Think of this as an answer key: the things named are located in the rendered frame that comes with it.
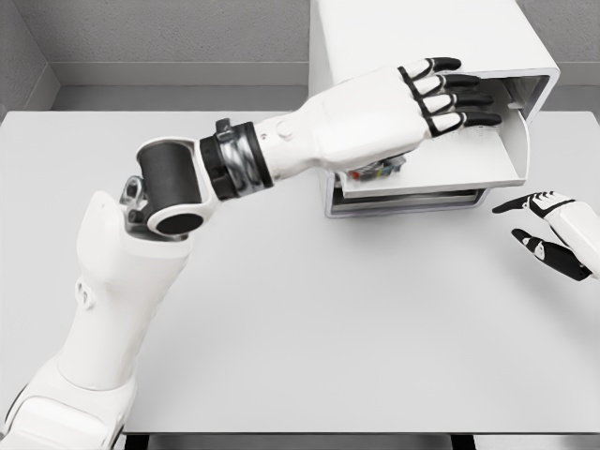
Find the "white tabletop storage cabinet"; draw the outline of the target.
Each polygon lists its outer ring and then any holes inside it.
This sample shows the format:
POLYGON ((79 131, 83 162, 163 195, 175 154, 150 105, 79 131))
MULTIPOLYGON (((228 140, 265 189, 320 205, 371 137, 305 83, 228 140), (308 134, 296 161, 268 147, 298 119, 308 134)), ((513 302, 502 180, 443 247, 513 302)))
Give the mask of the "white tabletop storage cabinet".
MULTIPOLYGON (((560 69, 517 0, 311 0, 308 91, 316 95, 357 75, 450 56, 480 79, 492 111, 521 112, 528 128, 560 69)), ((349 199, 342 173, 321 176, 330 218, 459 209, 493 188, 349 199)))

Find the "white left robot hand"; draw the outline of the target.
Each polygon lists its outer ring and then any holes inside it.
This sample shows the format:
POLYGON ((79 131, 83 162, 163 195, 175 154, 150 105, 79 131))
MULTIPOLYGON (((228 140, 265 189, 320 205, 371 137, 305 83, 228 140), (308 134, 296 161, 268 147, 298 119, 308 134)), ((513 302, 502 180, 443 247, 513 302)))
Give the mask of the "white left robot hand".
POLYGON ((307 120, 306 164, 355 171, 462 128, 499 125, 501 116, 487 109, 492 96, 479 91, 478 77, 458 73, 460 66, 432 57, 383 67, 311 98, 299 111, 307 120))

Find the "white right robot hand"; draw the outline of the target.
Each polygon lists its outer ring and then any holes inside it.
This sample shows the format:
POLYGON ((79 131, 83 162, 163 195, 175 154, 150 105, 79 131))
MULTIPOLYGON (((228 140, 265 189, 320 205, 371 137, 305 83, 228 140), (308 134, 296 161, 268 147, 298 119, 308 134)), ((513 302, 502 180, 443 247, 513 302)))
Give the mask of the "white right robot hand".
POLYGON ((600 216, 585 202, 556 191, 541 191, 504 202, 494 214, 528 209, 543 219, 559 244, 516 228, 512 235, 537 261, 576 281, 600 280, 600 216))

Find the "white cabinet drawer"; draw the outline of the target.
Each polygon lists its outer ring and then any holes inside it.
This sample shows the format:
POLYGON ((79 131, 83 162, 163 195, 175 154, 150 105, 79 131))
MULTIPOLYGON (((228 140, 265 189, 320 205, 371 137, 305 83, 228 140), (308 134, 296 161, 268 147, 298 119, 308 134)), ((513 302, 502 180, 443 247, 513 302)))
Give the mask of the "white cabinet drawer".
POLYGON ((521 112, 503 110, 496 127, 466 127, 423 142, 399 172, 367 182, 339 176, 346 198, 521 186, 528 177, 530 135, 521 112))

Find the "small multicoloured load switch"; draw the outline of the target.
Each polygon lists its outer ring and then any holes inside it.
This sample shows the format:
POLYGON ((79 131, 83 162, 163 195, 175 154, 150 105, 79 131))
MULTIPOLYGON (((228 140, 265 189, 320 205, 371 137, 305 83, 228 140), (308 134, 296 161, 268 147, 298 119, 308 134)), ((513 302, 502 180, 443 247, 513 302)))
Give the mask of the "small multicoloured load switch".
POLYGON ((347 174, 352 180, 367 182, 378 178, 388 177, 393 173, 398 173, 406 162, 404 156, 390 157, 368 164, 362 168, 348 171, 347 174))

